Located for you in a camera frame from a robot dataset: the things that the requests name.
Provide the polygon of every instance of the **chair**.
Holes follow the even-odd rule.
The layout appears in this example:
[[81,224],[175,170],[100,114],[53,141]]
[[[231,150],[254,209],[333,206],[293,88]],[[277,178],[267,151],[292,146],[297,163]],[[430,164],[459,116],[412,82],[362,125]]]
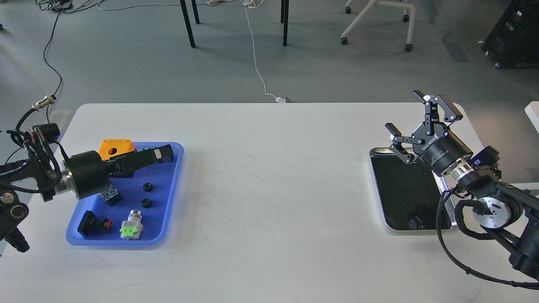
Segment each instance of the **chair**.
[[[348,3],[346,4],[344,10],[346,13],[351,13],[352,9],[350,8],[350,4],[354,0],[348,0]],[[354,19],[354,21],[348,26],[348,28],[342,33],[341,35],[341,44],[345,45],[348,44],[348,39],[346,36],[352,31],[352,29],[356,26],[356,24],[365,16],[370,9],[375,5],[383,5],[383,6],[395,6],[398,8],[404,8],[404,16],[403,21],[404,22],[410,22],[408,26],[408,38],[406,40],[406,47],[404,48],[405,51],[409,52],[412,50],[412,34],[413,34],[413,27],[416,22],[416,8],[412,4],[409,3],[409,0],[399,0],[399,2],[395,1],[386,1],[386,0],[369,0],[369,3],[365,6],[365,8],[360,12],[359,15]]]

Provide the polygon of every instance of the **silver metal fitting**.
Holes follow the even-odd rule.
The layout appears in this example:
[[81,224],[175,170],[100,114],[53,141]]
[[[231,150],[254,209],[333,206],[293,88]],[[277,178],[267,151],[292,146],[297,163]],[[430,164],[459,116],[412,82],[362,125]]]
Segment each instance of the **silver metal fitting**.
[[480,215],[473,212],[474,219],[486,228],[501,228],[511,219],[511,210],[504,202],[493,197],[484,197],[479,199],[489,211],[488,215]]
[[55,99],[56,98],[53,96],[44,96],[43,99],[39,102],[36,102],[36,104],[32,106],[32,108],[38,111],[49,104],[54,104]]

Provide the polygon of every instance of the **black connector block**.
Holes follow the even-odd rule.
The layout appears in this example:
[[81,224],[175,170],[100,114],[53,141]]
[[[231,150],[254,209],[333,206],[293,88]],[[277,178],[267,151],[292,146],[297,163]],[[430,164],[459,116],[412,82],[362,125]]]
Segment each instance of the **black connector block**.
[[91,231],[99,230],[102,232],[108,232],[112,226],[111,219],[99,220],[95,217],[95,214],[90,210],[87,210],[79,223],[77,231],[84,237],[88,236]]

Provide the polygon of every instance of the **white cable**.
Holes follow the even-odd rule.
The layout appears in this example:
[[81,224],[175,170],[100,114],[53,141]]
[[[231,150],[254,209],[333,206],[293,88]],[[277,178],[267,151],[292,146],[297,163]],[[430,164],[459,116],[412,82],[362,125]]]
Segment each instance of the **white cable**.
[[206,1],[206,4],[209,5],[209,6],[214,6],[214,5],[217,5],[221,2],[232,2],[234,0],[208,0]]
[[258,77],[260,77],[260,80],[262,80],[262,83],[264,84],[264,95],[272,95],[275,100],[277,100],[277,97],[275,97],[274,94],[270,94],[267,92],[266,90],[266,83],[264,82],[264,79],[262,79],[262,76],[260,75],[260,72],[258,71],[258,67],[257,67],[257,53],[254,51],[254,35],[253,35],[253,30],[251,28],[251,24],[249,23],[249,14],[247,13],[247,8],[248,6],[246,5],[245,6],[245,15],[247,16],[247,25],[249,26],[249,30],[251,31],[251,38],[253,39],[253,59],[254,59],[254,69],[257,70],[257,74],[258,74]]
[[260,1],[260,4],[257,5],[254,0],[243,0],[243,6],[250,9],[257,9],[262,5],[263,2],[264,0]]

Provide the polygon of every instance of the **cable connector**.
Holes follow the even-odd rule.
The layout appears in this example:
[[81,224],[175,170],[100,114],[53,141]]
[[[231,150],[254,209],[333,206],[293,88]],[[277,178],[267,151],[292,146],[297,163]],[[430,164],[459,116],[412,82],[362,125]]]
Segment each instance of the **cable connector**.
[[50,95],[50,96],[44,96],[43,99],[39,102],[37,102],[34,106],[32,106],[35,110],[40,110],[44,108],[45,106],[49,104],[54,104],[54,101],[56,100],[56,97]]

